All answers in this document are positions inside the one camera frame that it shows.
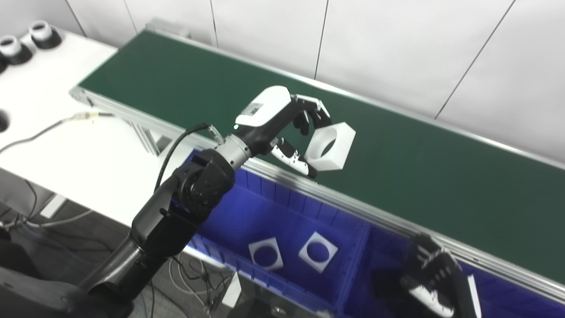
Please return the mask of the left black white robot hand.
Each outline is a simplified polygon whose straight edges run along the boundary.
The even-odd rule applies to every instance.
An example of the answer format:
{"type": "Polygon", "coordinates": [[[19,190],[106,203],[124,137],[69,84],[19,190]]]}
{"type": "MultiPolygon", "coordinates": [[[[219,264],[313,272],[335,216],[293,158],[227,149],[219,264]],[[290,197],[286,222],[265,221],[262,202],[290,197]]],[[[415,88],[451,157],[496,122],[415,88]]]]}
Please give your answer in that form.
{"type": "Polygon", "coordinates": [[[292,124],[303,136],[309,125],[320,129],[331,125],[331,116],[318,98],[291,94],[287,87],[273,85],[264,89],[236,117],[237,129],[230,135],[250,159],[269,153],[282,163],[309,177],[317,177],[311,165],[281,131],[292,124]]]}

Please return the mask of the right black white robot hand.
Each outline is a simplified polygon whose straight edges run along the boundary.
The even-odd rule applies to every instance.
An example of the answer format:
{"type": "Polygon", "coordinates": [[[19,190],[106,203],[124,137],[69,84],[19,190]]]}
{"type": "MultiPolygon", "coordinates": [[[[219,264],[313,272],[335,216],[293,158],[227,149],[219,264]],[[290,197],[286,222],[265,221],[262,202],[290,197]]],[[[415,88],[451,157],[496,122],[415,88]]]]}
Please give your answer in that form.
{"type": "Polygon", "coordinates": [[[426,233],[410,238],[399,284],[424,318],[482,318],[475,278],[426,233]]]}

